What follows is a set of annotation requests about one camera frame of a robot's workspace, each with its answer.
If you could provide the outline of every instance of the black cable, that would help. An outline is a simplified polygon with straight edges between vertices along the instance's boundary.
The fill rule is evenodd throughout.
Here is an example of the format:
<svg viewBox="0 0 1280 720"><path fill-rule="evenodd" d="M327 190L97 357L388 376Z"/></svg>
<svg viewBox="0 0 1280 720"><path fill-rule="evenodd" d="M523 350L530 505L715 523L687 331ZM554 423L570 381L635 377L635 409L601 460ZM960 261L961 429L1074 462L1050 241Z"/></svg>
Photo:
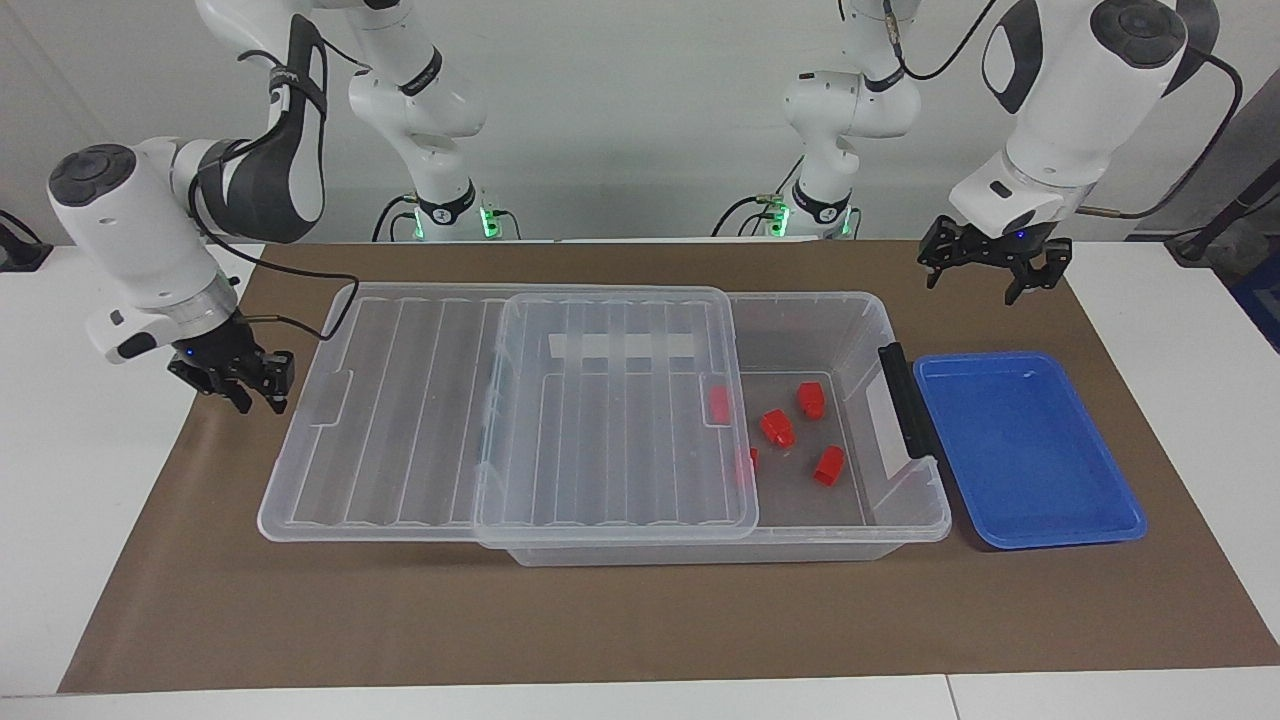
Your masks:
<svg viewBox="0 0 1280 720"><path fill-rule="evenodd" d="M0 210L0 218L4 218L6 220L9 220L10 223L13 223L13 227L15 227L15 228L20 229L22 232L27 233L28 236L31 236L31 240L35 240L36 245L44 245L44 242L41 242L41 240L40 240L40 236L36 234L36 231L31 229L31 227L27 223L19 220L17 217L14 217L13 213L9 213L6 210Z"/></svg>
<svg viewBox="0 0 1280 720"><path fill-rule="evenodd" d="M280 65L280 61L274 55L271 55L270 53L268 53L265 50L247 50L247 51L242 53L239 55L239 58L237 58L237 59L238 60L244 60L247 58L253 58L253 56L266 58L266 59L271 60L273 63L275 63L276 65ZM324 79L323 90L326 91L329 88L329 61L328 61L328 59L324 58L323 54L321 54L321 69L323 69L323 79ZM265 145L266 142L269 142L270 140L273 140L275 136L278 136L279 132L280 132L280 129L282 129L282 127L283 127L283 123L282 122L276 122L275 126L273 126L269 131L266 131L265 133L262 133L256 140L252 140L252 141L244 141L244 140L237 141L236 143L228 146L216 159L210 160L209 163L206 163L204 165L201 165L200 168L197 168L196 173L192 174L192 177L191 177L191 182L187 184L187 206L191 209L191 219L196 223L196 227L200 228L200 232L204 233L205 237L207 237L210 240L210 242L212 242L214 245L218 245L219 247L221 247L227 252L230 252L232 255L234 255L236 258L239 258L241 260L244 260L246 263L250 263L250 264L256 265L259 268L265 268L268 270L274 270L276 273L284 273L284 274L288 274L288 275L297 275L297 277L302 277L302 278L348 281L351 283L348 286L348 287L351 287L351 293L347 296L347 302L342 306L342 311L338 313L338 319L334 320L333 328L328 333L317 331L317 329L312 328L311 325L308 325L308 324L306 324L306 323L303 323L301 320L296 320L293 318L289 318L287 315L255 315L252 318L246 318L246 322L250 322L250 323L283 323L283 324L287 324L287 325L292 325L294 328L298 328L298 329L306 332L307 334L315 337L316 340L319 340L321 342L326 342L329 340L333 340L333 337L342 328L342 324L347 319L347 315L351 313L351 307L356 302L356 293L360 292L360 277L353 275L351 273L323 273L323 272L319 272L319 270L303 270L301 268L291 268L289 265L280 265L280 264L276 264L276 263L271 263L270 260L262 260L260 258L253 258L252 255L248 255L246 252L241 252L236 247L232 247L230 243L228 243L223 238L220 238L216 234L214 234L214 232L211 229L209 229L209 225L205 224L204 218L200 217L200 208L198 208L198 205L196 202L196 195L200 191L200 176L205 170L207 170L207 169L210 169L210 168L212 168L215 165L225 165L227 163L229 163L229 161L232 161L232 160L234 160L237 158L241 158L243 155L247 155L248 152L252 152L255 149L261 147L262 145Z"/></svg>
<svg viewBox="0 0 1280 720"><path fill-rule="evenodd" d="M1248 218L1249 215L1253 215L1253 214L1256 214L1256 213L1261 213L1261 211L1263 211L1263 210L1266 210L1266 209L1267 209L1267 205L1271 205L1272 202L1275 202L1275 201L1276 201L1276 199L1280 199L1280 192L1277 192L1277 193L1272 195L1272 196L1271 196L1270 199L1267 199L1266 201L1263 201L1263 202L1260 202L1260 204L1258 204L1258 205L1256 205L1256 206L1254 206L1254 208L1253 208L1252 210L1249 210L1248 213L1245 213L1245 214L1243 214L1243 215L1240 215L1240 217L1242 217L1242 218Z"/></svg>
<svg viewBox="0 0 1280 720"><path fill-rule="evenodd" d="M1196 177L1196 173L1199 172L1201 167L1204 164L1204 160L1208 159L1210 152L1212 152L1213 149L1217 147L1219 141L1222 140L1222 136L1226 133L1228 126L1231 124L1231 120L1235 118L1235 113L1240 109L1240 104L1244 102L1244 81L1240 79L1240 73L1235 68L1233 68L1230 63L1222 60L1217 55L1201 53L1194 47L1188 47L1187 51L1194 54L1206 63L1226 73L1226 76L1231 79L1231 85L1234 86L1231 95L1231 106L1228 109L1226 115L1222 118L1222 122L1219 123L1217 129L1213 131L1213 137L1208 140L1208 143L1204 146L1204 150L1201 151L1199 156L1196 158L1196 161L1192 163L1192 167L1188 168L1185 173L1183 173L1183 177L1178 179L1174 187L1171 187L1169 192L1166 192L1164 197L1161 197L1160 201L1157 201L1151 208L1147 208L1140 213L1121 213L1119 210L1112 210L1110 208L1093 208L1091 205L1082 205L1075 209L1076 214L1089 215L1094 218L1111 218L1114 220L1140 220L1143 218L1149 218L1151 215L1155 215L1156 213L1164 210L1165 206L1169 205L1169 202L1172 201L1172 199L1176 197L1178 193L1187 187L1187 183L1189 183L1192 178Z"/></svg>
<svg viewBox="0 0 1280 720"><path fill-rule="evenodd" d="M413 220L415 224L417 223L417 215L413 213L401 213L399 215L392 218L392 229L390 229L392 242L396 242L396 223L406 219Z"/></svg>
<svg viewBox="0 0 1280 720"><path fill-rule="evenodd" d="M392 214L401 202L413 202L410 195L397 195L390 202L383 208L383 211L378 215L378 222L374 223L374 234L369 238L369 242L378 242L383 237L383 224L387 223L387 217Z"/></svg>
<svg viewBox="0 0 1280 720"><path fill-rule="evenodd" d="M951 51L951 56L932 73L919 74L906 65L906 58L902 54L902 37L897 28L897 15L893 14L892 0L884 0L884 24L888 28L888 41L893 46L893 55L897 58L897 64L902 68L902 73L911 79L931 81L947 72L947 68L956 61L960 53L963 53L965 46L969 45L969 41L973 40L974 33L978 32L979 27L982 27L982 20L987 19L987 15L991 14L991 9L995 6L996 0L988 0L987 5L982 9L982 13L978 13L978 19L969 26L969 32L964 33L964 38L961 38L960 44L956 45L956 49Z"/></svg>
<svg viewBox="0 0 1280 720"><path fill-rule="evenodd" d="M755 233L759 232L759 229L760 229L760 223L764 222L764 220L768 220L772 217L773 215L771 213L760 213L759 215L751 215L751 217L749 217L748 219L742 220L742 227L737 228L737 237L755 237ZM751 220L755 220L755 229L753 229L751 234L748 236L748 234L745 234L746 233L746 225L750 224Z"/></svg>
<svg viewBox="0 0 1280 720"><path fill-rule="evenodd" d="M511 218L511 223L516 225L516 240L525 240L525 234L520 232L520 218L516 217L511 210L494 210L494 218Z"/></svg>
<svg viewBox="0 0 1280 720"><path fill-rule="evenodd" d="M1208 246L1221 237L1228 228L1242 218L1254 214L1254 210L1260 205L1263 208L1267 206L1271 202L1267 193L1276 186L1280 186L1280 159L1271 163L1226 208L1222 208L1217 215L1213 215L1213 219L1204 225L1199 234L1179 247L1176 250L1178 255L1190 261L1203 258Z"/></svg>
<svg viewBox="0 0 1280 720"><path fill-rule="evenodd" d="M1263 211L1263 210L1266 210L1266 209L1267 209L1267 205L1271 205L1271 204L1272 204L1272 202L1275 202L1276 200L1280 200L1280 192L1276 192L1275 195L1272 195L1272 196L1271 196L1270 199L1267 199L1266 201L1263 201L1263 202L1258 202L1258 204L1257 204L1257 205L1254 205L1253 208L1249 208L1249 211L1248 211L1248 213L1244 213L1244 214L1243 214L1243 215L1240 215L1240 217L1239 217L1238 219L1243 220L1244 218L1248 218L1249 215L1254 215L1254 214L1257 214L1257 213L1261 213L1261 211ZM1169 234L1169 236L1165 236L1165 241L1170 241L1170 240L1178 240L1179 237L1185 237L1185 236L1188 236L1188 234L1196 234L1196 233L1198 233L1198 232L1202 232L1202 231L1204 231L1204 229L1208 229L1208 225L1201 225L1201 227L1198 227L1198 228L1190 228L1190 229L1185 229L1185 231L1179 231L1179 232L1176 232L1176 233L1174 233L1174 234Z"/></svg>
<svg viewBox="0 0 1280 720"><path fill-rule="evenodd" d="M773 195L781 195L781 193L782 193L782 191L783 191L783 190L786 190L786 187L787 187L787 183L788 183L788 182L791 182L791 178L794 178L794 177L795 177L795 174L796 174L796 170L799 170L799 169L800 169L800 165L801 165L803 163L804 163L804 155L801 155L801 156L800 156L800 158L799 158L799 159L796 160L796 164L795 164L795 165L791 165L791 172L790 172L790 173L787 173L787 177L782 178L782 182L780 182L780 183L778 183L778 188L773 191ZM760 232L760 220L756 220L756 222L755 222L755 227L754 227L754 228L751 228L751 237L755 237L755 233L758 233L758 232Z"/></svg>
<svg viewBox="0 0 1280 720"><path fill-rule="evenodd" d="M329 47L329 50L333 50L334 53L337 53L339 58L342 58L343 60L347 60L352 65L356 65L357 68L360 68L361 73L367 73L367 72L371 72L374 69L369 63L362 63L362 61L352 58L348 53L343 53L342 47L338 47L333 42L329 42L328 37L320 36L320 40L325 44L326 47Z"/></svg>
<svg viewBox="0 0 1280 720"><path fill-rule="evenodd" d="M742 206L746 206L746 205L750 205L751 202L759 202L759 201L760 201L760 200L759 200L759 197L758 197L758 196L755 196L755 195L753 195L753 196L750 196L750 197L744 197L744 199L739 200L737 202L735 202L735 204L730 205L730 209L728 209L728 210L724 210L724 214L723 214L723 215L721 215L721 219L719 219L719 222L718 222L718 223L716 223L716 229L713 229L713 231L712 231L712 237L718 237L718 236L719 236L719 231L721 231L721 228L723 228L723 227L724 227L724 223L727 223L727 222L728 222L730 217L731 217L731 215L732 215L733 213L736 213L739 208L742 208Z"/></svg>
<svg viewBox="0 0 1280 720"><path fill-rule="evenodd" d="M218 160L214 160L214 163L227 163L228 160L233 159L233 156L234 156L234 151L230 150L230 149L228 149L228 151L224 152ZM319 340L321 342L333 340L333 337L342 328L343 320L347 319L347 314L351 311L351 306L356 301L356 293L360 291L360 278L356 277L356 275L353 275L353 274L351 274L351 273L321 273L321 272L317 272L317 270L303 270L303 269L300 269L300 268L291 268L288 265L279 265L279 264L271 263L270 260L262 260L260 258L253 258L252 255L241 252L239 250L232 247L230 243L228 243L223 238L220 238L216 234L214 234L212 231L209 229L209 225L205 224L205 220L200 217L200 209L196 205L196 192L198 190L200 190L200 172L197 172L195 176L192 176L191 183L187 186L187 206L191 208L191 219L196 222L196 227L200 228L200 232L202 232L205 234L205 237L207 237L211 242L214 242L215 245L218 245L219 247L221 247L227 252L230 252L232 255L239 258L241 260L244 260L244 261L251 263L253 265L257 265L260 268L266 268L268 270L275 270L276 273L284 273L284 274L289 274L289 275L298 275L298 277L303 277L303 278L334 279L334 281L349 281L351 282L351 295L347 296L347 304L343 305L342 313L338 314L338 319L334 322L333 328L328 333L317 331L317 329L312 328L311 325L307 325L306 323L302 323L301 320L294 320L293 318L288 318L288 316L284 316L284 315L262 315L262 316L257 316L253 320L256 323L271 322L271 323L284 323L287 325L293 325L293 327L296 327L296 328L298 328L301 331L305 331L306 333L311 334L312 337L315 337L316 340Z"/></svg>
<svg viewBox="0 0 1280 720"><path fill-rule="evenodd" d="M236 61L237 63L243 63L244 60L248 60L250 58L266 58L268 60L271 61L273 65L275 65L278 68L284 64L284 63L280 61L279 58L276 58L275 55L271 55L266 50L256 50L256 49L255 50L246 50L246 51L241 53L239 55L236 56Z"/></svg>

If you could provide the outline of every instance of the white wall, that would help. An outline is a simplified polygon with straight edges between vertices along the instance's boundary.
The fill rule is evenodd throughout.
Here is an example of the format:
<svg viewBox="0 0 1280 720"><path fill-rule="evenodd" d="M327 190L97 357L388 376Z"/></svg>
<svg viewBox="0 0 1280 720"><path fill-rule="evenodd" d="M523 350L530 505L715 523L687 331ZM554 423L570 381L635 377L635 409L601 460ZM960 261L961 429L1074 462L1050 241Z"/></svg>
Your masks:
<svg viewBox="0 0 1280 720"><path fill-rule="evenodd" d="M844 67L835 0L426 5L435 44L490 96L488 127L465 141L475 176L518 211L529 236L709 232L731 201L772 191L799 154L781 109L788 79ZM1280 3L1219 5L1220 54L1240 68L1252 95L1280 64ZM933 67L980 6L925 3L908 47L913 64ZM0 0L0 20L10 20L0 27L0 206L50 234L44 178L88 141L262 129L262 73L238 67L187 1ZM321 13L317 23L355 50L340 17ZM924 87L925 114L909 138L859 143L864 237L918 237L948 210L950 187L1002 145L1011 120L982 85L979 55L975 44ZM340 60L333 67L346 72ZM330 204L312 240L366 240L383 200L410 184L397 156L346 108L337 79ZM1213 70L1193 78L1119 154L1092 201L1132 209L1160 196L1229 96ZM1119 240L1132 228L1080 218L1064 231Z"/></svg>

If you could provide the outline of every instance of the transparent lid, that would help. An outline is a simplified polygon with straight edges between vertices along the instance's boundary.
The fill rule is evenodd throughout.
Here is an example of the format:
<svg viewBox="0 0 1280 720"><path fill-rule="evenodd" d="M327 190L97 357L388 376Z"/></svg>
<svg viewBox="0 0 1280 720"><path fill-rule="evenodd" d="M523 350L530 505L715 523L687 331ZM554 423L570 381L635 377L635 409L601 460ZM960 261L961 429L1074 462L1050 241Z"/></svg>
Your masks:
<svg viewBox="0 0 1280 720"><path fill-rule="evenodd" d="M549 343L553 341L557 343L554 351L562 356L562 365L563 356L575 352L572 365L581 366L577 374L568 377L573 383L585 384L581 386L581 396L571 395L568 400L585 407L584 413L588 415L570 419L559 413L554 428L549 423L543 425L535 418L526 432L518 434L511 425L492 421L493 429L507 433L506 457L512 457L511 441L517 437L531 439L535 454L536 447L552 432L577 438L586 445L599 438L604 455L586 447L572 461L561 461L559 456L556 459L557 479L563 477L570 482L571 475L567 470L562 473L558 469L561 465L577 469L572 478L579 483L575 488L581 491L579 497L584 498L584 503L582 514L572 519L572 523L580 523L589 530L604 530L617 515L617 532L631 533L635 525L649 527L673 518L673 529L707 521L712 534L745 534L750 529L746 525L755 524L756 501L754 482L750 480L737 357L728 351L733 347L733 337L728 324L727 299L722 293L687 288L439 283L361 284L347 323L337 337L316 348L259 510L262 534L273 541L306 542L476 541L474 523L479 512L474 502L481 448L486 448L490 462L497 462L494 451L504 447L493 442L492 433L486 441L484 433L486 411L492 413L494 401L502 400L502 395L490 400L490 388L509 387L498 382L500 377L495 375L499 351L504 354L506 372L516 369L507 351L511 338L506 337L499 348L499 324L509 299L521 297L521 305L526 305L527 299L538 293L549 293L552 297L591 297L586 305L575 305L571 310L573 316L581 311L582 318L595 316L595 310L589 313L588 307L599 307L602 301L617 299L620 305L604 311L604 316L621 322L622 334L626 336L621 346L623 365L636 372L641 366L649 368L644 377L650 379L644 380L649 384L643 386L640 375L627 375L618 380L621 375L608 374L613 350L608 327L599 332L590 331L594 336L603 333L604 345L599 345L602 340L598 337L575 337L570 341L567 324L562 323L562 329L557 333L548 332L547 361L552 356ZM335 320L346 297L346 292L342 292L334 299L329 323ZM646 297L648 301L637 304L637 297ZM649 325L658 329L668 327L666 320L652 322L658 316L667 318L668 314L669 327L673 329L664 333L645 329ZM521 338L526 331L521 325ZM553 334L559 337L553 340ZM648 355L648 360L641 359L641 354ZM530 360L530 364L522 365L529 370L529 374L521 375L525 382L538 370L532 364L534 356ZM605 374L602 375L605 383L596 391L595 370L602 363L605 368ZM634 395L645 387L652 395L658 387L654 384L658 374L653 372L657 364L666 364L667 369L660 377L669 378L664 387L668 393L676 393L669 405L659 404L667 407L663 413L669 413L671 419L658 418L653 413L637 414L637 424L625 428L622 424L608 424L616 418L612 411L603 421L589 415L590 409L600 407L602 402L607 409L621 402L616 409L621 414L617 418L626 415L628 401L631 410L639 413L641 405L635 398L628 400L631 396L627 395L627 388ZM690 375L690 372L696 372L696 375ZM549 379L550 373L545 375L548 379L538 382L545 382L548 387L563 387L563 373L561 386ZM686 386L691 377L698 378L699 386L708 387L689 389ZM611 386L608 378L614 378L614 384ZM513 375L508 374L507 379L513 379ZM611 389L620 382L622 395L616 400ZM698 424L703 429L690 437L685 437L684 432L676 433L676 425L672 424L676 414L680 415L681 428L691 423L691 418L685 416L685 405L700 402L698 397L710 393L713 387L727 389L714 391L717 407L708 406L705 410L704 421ZM548 396L549 401L559 402L549 407L548 413L566 407L563 396L563 389L559 395L553 392ZM538 401L541 400L539 388ZM717 419L712 416L713 411L723 418L726 404L730 406L730 425L708 424ZM653 407L655 404L646 402L646 406ZM562 425L562 419L568 425ZM667 423L672 432L650 439L657 421ZM585 425L585 429L570 436L568 430L575 423L579 423L577 427ZM591 434L603 432L605 427L605 434ZM632 437L632 432L640 434ZM716 445L709 446L708 441ZM654 462L657 470L652 491L641 488L639 471L648 465L641 464L637 455L641 447L650 455L657 451L649 446L662 448L668 459L667 462ZM623 452L630 455L620 456L609 451L609 447L625 447ZM703 452L712 447L714 452ZM603 469L594 468L591 464L602 462L602 457L612 459L612 464L605 462ZM544 470L540 477L550 477L547 470L549 456L535 456L532 461L522 462L527 468L538 468L541 462ZM497 466L494 464L490 468L490 474ZM631 482L631 495L625 498L616 495L620 468L623 487L627 480ZM539 475L524 477L517 473L516 477L517 482L532 483ZM590 482L600 483L599 492L588 492L586 484ZM708 495L696 498L689 496L694 488ZM547 489L543 486L539 492ZM708 509L703 503L712 502L712 491L717 493L717 500ZM561 495L561 489L554 489L556 497ZM543 501L539 500L539 512L535 515L534 497L530 495L530 519L541 520ZM617 511L620 502L623 510L621 514ZM599 515L595 515L596 510L591 503L604 503ZM559 512L563 519L570 518L567 505ZM741 532L732 529L731 518L742 520ZM517 528L503 521L494 525L497 536ZM529 525L544 529L532 523ZM645 534L653 536L660 537L662 533Z"/></svg>
<svg viewBox="0 0 1280 720"><path fill-rule="evenodd" d="M507 301L475 505L481 543L737 539L758 516L723 292L595 288Z"/></svg>

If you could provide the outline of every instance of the black handle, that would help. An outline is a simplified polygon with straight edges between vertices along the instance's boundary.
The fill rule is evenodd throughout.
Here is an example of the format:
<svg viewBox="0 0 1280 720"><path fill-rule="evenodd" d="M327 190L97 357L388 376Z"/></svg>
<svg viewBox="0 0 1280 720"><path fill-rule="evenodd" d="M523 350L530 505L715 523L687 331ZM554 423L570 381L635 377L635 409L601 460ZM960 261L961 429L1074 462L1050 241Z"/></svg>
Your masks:
<svg viewBox="0 0 1280 720"><path fill-rule="evenodd" d="M941 448L933 439L933 419L911 375L911 364L906 361L902 345L899 342L886 345L879 348L879 356L884 380L888 383L888 395L897 413L897 424L902 429L906 454L914 460L925 455L940 456Z"/></svg>

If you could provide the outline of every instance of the brown paper mat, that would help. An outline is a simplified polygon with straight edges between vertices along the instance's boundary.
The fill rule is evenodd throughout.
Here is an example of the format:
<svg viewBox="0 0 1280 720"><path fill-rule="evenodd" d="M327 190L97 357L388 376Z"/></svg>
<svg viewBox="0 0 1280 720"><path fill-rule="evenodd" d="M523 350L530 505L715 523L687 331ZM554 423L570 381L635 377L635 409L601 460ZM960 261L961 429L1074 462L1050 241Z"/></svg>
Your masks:
<svg viewBox="0 0 1280 720"><path fill-rule="evenodd" d="M255 525L288 427L201 398L60 692L796 678L1280 665L1280 648L1069 288L924 290L904 242L302 246L369 281L864 290L910 356L1039 350L1066 366L1147 511L1135 543L984 552L957 502L938 544L868 564L524 569L474 544L273 544ZM335 283L255 273L247 313L319 324ZM312 343L260 327L268 348ZM177 382L157 377L157 383Z"/></svg>

